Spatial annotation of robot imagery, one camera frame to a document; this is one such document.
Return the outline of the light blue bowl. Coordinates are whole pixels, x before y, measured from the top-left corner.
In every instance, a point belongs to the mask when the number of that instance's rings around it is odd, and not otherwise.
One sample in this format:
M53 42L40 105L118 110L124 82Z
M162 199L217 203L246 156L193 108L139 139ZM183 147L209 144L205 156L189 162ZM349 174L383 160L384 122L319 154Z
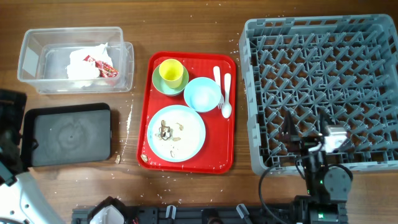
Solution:
M199 113L206 113L216 108L221 99L221 88L207 77L194 78L184 89L186 104Z

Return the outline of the white plastic spoon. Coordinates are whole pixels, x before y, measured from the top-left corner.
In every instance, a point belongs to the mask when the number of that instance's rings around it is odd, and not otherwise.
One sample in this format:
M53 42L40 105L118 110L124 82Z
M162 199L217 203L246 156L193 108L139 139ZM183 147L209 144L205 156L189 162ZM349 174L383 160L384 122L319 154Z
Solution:
M229 102L230 89L231 89L231 74L226 73L224 75L224 91L225 91L224 104L221 109L224 118L229 118L232 113L232 106Z

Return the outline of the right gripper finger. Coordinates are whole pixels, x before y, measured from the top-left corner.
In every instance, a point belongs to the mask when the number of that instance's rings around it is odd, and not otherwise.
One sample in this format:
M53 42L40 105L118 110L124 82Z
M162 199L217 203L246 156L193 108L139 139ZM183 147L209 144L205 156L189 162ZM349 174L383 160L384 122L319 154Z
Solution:
M293 117L289 111L285 112L284 121L279 133L279 141L288 144L299 143L299 134L295 127Z
M330 117L322 110L318 110L319 114L319 126L320 126L320 133L323 136L328 136L328 126L331 124L331 119Z

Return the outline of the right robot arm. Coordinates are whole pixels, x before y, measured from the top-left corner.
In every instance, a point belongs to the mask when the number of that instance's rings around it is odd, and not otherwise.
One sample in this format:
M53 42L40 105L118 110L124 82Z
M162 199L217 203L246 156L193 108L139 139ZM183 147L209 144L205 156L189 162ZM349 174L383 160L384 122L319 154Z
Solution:
M341 164L329 164L326 160L327 154L349 143L345 128L321 112L318 135L300 137L292 115L287 112L279 138L287 143L289 152L300 154L295 162L303 167L299 174L307 187L306 196L296 196L291 202L289 220L292 223L346 223L345 205L353 173Z

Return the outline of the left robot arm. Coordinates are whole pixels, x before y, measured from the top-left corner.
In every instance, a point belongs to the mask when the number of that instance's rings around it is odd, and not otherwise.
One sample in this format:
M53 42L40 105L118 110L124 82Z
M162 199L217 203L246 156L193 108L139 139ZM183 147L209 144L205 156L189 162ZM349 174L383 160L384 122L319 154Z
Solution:
M25 110L27 95L1 90L1 223L62 223L31 167L107 160L106 103Z

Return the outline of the white plastic fork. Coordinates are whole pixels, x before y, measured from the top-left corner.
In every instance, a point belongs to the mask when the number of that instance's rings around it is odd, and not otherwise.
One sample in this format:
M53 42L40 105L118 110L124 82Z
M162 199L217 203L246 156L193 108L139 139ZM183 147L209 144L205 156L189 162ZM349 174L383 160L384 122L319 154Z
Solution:
M213 75L216 84L221 88L221 70L219 66L214 66L213 67ZM221 109L224 104L224 97L223 95L220 95L220 101L218 103L218 108Z

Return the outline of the red snack wrapper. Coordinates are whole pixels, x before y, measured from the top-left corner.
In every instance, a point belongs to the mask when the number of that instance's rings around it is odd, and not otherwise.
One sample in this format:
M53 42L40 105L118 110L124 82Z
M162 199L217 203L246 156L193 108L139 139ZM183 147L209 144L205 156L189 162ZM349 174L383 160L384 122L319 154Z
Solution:
M95 60L90 55L86 56L83 60L90 63L93 62L95 67L99 70L99 76L102 78L112 78L119 75L119 72L110 64L100 60Z

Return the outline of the light blue plate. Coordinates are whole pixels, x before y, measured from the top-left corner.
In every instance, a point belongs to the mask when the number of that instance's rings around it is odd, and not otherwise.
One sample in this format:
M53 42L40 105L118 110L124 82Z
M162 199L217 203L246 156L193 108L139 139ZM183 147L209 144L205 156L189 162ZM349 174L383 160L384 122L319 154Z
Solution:
M174 129L175 135L175 123L184 126L180 141L160 141L155 136L163 119L167 126ZM193 109L183 105L171 105L153 115L147 125L146 137L150 149L157 157L167 162L183 162L193 158L201 150L206 139L206 128L201 116Z

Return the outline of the yellow plastic cup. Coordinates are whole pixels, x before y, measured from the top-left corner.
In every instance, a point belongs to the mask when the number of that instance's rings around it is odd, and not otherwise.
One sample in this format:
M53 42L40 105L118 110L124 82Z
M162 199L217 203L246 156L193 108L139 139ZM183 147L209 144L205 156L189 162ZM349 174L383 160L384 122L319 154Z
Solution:
M159 67L159 74L169 88L178 88L182 83L184 67L176 59L164 60Z

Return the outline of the white napkin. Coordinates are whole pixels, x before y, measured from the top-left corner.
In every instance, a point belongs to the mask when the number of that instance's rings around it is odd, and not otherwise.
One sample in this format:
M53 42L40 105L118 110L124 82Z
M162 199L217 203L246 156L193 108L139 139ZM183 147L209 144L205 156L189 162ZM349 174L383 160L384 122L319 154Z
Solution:
M70 53L70 64L66 67L69 80L78 80L74 88L88 87L93 84L92 79L105 78L100 65L113 67L111 57L107 51L108 44L85 47Z

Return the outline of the green bowl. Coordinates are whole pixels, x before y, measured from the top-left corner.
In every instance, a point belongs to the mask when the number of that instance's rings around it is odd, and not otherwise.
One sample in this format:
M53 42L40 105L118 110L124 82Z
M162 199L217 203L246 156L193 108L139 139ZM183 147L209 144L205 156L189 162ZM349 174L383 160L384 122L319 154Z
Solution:
M182 83L177 88L170 88L166 85L164 79L160 76L159 69L160 66L158 65L152 73L152 84L157 91L167 96L177 96L184 91L189 82L189 74L185 67L183 68Z

